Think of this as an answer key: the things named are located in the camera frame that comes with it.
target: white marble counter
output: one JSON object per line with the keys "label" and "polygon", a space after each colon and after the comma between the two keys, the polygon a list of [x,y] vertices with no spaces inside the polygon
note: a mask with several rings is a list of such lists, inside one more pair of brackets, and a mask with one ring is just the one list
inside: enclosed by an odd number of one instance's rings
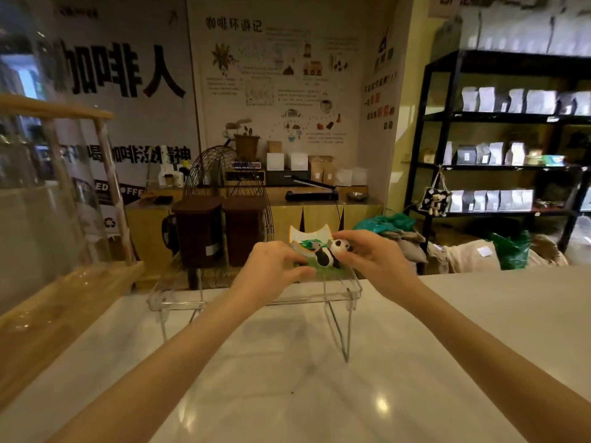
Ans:
{"label": "white marble counter", "polygon": [[[424,281],[591,399],[591,270]],[[264,308],[223,345],[154,442],[522,442],[412,316],[366,281],[345,364],[322,304]],[[3,443],[42,442],[161,344],[144,295],[122,298],[0,415]],[[335,304],[344,317],[344,303]],[[169,331],[190,311],[175,311]]]}

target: sticker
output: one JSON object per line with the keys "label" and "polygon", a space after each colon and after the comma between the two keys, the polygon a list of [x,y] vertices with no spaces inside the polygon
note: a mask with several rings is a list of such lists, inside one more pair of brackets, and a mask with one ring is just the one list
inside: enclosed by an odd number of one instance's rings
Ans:
{"label": "sticker", "polygon": [[480,256],[482,256],[483,258],[492,255],[492,250],[486,246],[480,247],[479,249],[476,249],[476,251],[480,253]]}
{"label": "sticker", "polygon": [[205,246],[205,255],[212,256],[215,255],[219,250],[222,248],[222,243],[216,242],[212,245]]}

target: black metal shelf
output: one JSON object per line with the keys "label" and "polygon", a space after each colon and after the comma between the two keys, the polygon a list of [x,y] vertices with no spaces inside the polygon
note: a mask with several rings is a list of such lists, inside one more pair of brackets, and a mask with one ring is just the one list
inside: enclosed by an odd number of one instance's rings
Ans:
{"label": "black metal shelf", "polygon": [[[437,170],[438,165],[434,163],[417,163],[418,168],[425,168],[428,170]],[[442,165],[444,170],[582,170],[585,166],[581,165],[566,165],[566,166],[543,166],[543,165],[524,165],[524,166],[510,166],[510,165]]]}
{"label": "black metal shelf", "polygon": [[[500,51],[462,51],[462,73],[591,78],[591,58]],[[431,71],[451,73],[460,51],[431,62]]]}
{"label": "black metal shelf", "polygon": [[440,216],[429,216],[426,211],[417,210],[417,208],[410,208],[411,211],[433,219],[445,219],[450,217],[510,217],[510,216],[558,216],[558,217],[577,217],[579,213],[573,210],[532,210],[532,211],[483,211],[481,213],[473,213],[469,211],[447,212]]}
{"label": "black metal shelf", "polygon": [[[444,111],[423,116],[423,121],[442,122],[446,120]],[[487,113],[481,111],[455,111],[452,123],[510,123],[510,124],[559,124],[591,126],[591,116],[538,115],[535,113]]]}
{"label": "black metal shelf", "polygon": [[[427,99],[431,85],[432,74],[435,72],[449,72],[450,78],[447,86],[447,95],[444,111],[425,114],[427,110]],[[421,98],[418,105],[417,127],[412,143],[412,156],[408,172],[407,190],[404,205],[412,204],[412,195],[418,168],[426,168],[432,171],[432,184],[439,186],[436,182],[439,165],[443,163],[446,143],[448,140],[450,126],[452,123],[509,123],[509,124],[548,124],[553,125],[550,137],[549,154],[555,154],[561,142],[563,126],[591,126],[591,117],[573,115],[539,115],[529,113],[485,113],[485,112],[463,112],[454,111],[457,95],[459,92],[461,73],[480,74],[501,74],[501,75],[526,75],[560,77],[565,79],[569,90],[576,88],[577,82],[584,79],[591,79],[591,58],[587,57],[564,57],[552,55],[518,54],[498,51],[455,51],[431,62],[425,66],[423,85],[421,86]],[[435,152],[435,164],[420,163],[418,161],[423,128],[425,122],[441,122],[437,149]],[[591,170],[584,167],[569,166],[488,166],[488,165],[447,165],[444,170],[537,170],[551,171],[558,173],[566,170],[580,170],[580,184],[570,210],[542,210],[542,211],[501,211],[484,213],[447,213],[445,217],[500,217],[500,216],[522,216],[528,222],[537,216],[562,216],[566,217],[566,225],[562,236],[558,241],[558,248],[564,252],[569,244],[570,235],[573,232],[576,219],[588,186],[591,186]],[[424,215],[423,236],[431,234],[433,216],[418,211]],[[427,243],[421,245],[426,250]]]}

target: panda toy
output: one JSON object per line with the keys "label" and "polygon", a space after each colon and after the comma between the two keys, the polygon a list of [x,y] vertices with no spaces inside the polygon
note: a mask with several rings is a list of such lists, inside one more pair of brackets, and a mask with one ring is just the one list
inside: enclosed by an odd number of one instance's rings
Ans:
{"label": "panda toy", "polygon": [[319,242],[312,244],[312,250],[316,254],[316,261],[322,267],[334,267],[339,269],[338,254],[341,252],[352,252],[353,248],[346,239],[329,240],[326,247]]}

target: brown trash bin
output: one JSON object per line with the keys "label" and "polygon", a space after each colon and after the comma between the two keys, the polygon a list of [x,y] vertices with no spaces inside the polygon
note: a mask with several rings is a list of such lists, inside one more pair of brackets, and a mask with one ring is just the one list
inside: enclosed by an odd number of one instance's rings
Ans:
{"label": "brown trash bin", "polygon": [[252,248],[265,240],[262,212],[267,208],[265,196],[232,196],[223,200],[226,216],[227,255],[232,267],[242,267]]}
{"label": "brown trash bin", "polygon": [[223,256],[221,205],[215,196],[191,196],[173,205],[186,268],[211,268]]}

